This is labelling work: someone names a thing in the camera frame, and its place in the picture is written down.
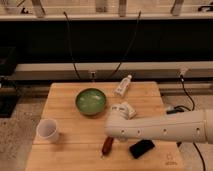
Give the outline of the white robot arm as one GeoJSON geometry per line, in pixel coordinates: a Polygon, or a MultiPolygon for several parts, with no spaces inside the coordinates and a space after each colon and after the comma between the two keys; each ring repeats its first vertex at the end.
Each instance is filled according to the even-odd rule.
{"type": "Polygon", "coordinates": [[[145,139],[213,144],[213,109],[130,119],[129,110],[113,105],[105,133],[118,139],[145,139]]]}

